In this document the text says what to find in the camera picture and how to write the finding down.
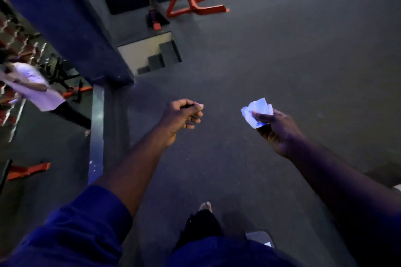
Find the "bare foot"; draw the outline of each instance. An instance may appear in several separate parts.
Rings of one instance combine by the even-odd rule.
[[[209,210],[210,212],[212,212],[212,205],[210,205],[210,202],[202,203],[199,207],[199,211],[201,210]]]

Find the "paper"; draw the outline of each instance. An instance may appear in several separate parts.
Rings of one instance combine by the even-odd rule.
[[[273,106],[268,105],[265,98],[261,98],[254,102],[251,102],[248,107],[243,107],[241,109],[242,116],[251,125],[252,128],[256,129],[264,126],[265,123],[258,122],[255,118],[253,118],[252,111],[256,111],[262,114],[273,115]]]

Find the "blue shirt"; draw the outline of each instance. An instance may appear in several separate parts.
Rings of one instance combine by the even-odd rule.
[[[50,215],[29,234],[5,266],[116,266],[132,217],[113,193],[90,186],[72,203]],[[188,243],[167,260],[167,267],[298,265],[287,255],[253,241],[222,237]]]

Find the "blue sleeve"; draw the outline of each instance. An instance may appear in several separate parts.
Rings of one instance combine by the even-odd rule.
[[[90,186],[29,234],[6,265],[117,265],[131,226],[132,217],[118,197]]]

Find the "white t-shirt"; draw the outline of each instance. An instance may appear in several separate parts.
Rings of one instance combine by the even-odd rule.
[[[16,62],[13,63],[13,65],[16,71],[9,73],[8,76],[18,78],[22,82],[36,82],[47,86],[46,92],[40,92],[28,89],[27,87],[17,83],[9,82],[7,80],[3,81],[12,87],[16,92],[23,94],[27,99],[33,102],[40,111],[54,110],[63,102],[65,102],[63,96],[50,87],[49,83],[42,76],[42,74],[40,74],[40,72],[33,66],[22,62]]]

